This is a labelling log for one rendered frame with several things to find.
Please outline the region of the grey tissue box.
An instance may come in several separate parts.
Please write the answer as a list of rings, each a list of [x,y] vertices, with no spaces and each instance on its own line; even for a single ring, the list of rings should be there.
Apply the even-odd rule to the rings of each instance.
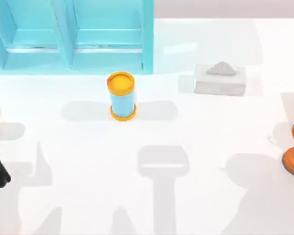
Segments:
[[[246,89],[245,67],[234,67],[228,62],[214,65],[196,64],[194,92],[227,96],[243,96]]]

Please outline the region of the blue and orange can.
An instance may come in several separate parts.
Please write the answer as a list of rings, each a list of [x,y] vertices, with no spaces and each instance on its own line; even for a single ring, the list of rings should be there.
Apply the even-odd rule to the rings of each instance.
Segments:
[[[116,72],[107,79],[111,97],[110,112],[117,121],[129,121],[136,114],[134,100],[135,79],[127,72]]]

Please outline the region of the light blue rack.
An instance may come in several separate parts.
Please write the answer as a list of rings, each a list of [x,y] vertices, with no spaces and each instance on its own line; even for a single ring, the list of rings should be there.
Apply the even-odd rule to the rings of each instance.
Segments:
[[[154,0],[0,0],[0,74],[153,72]]]

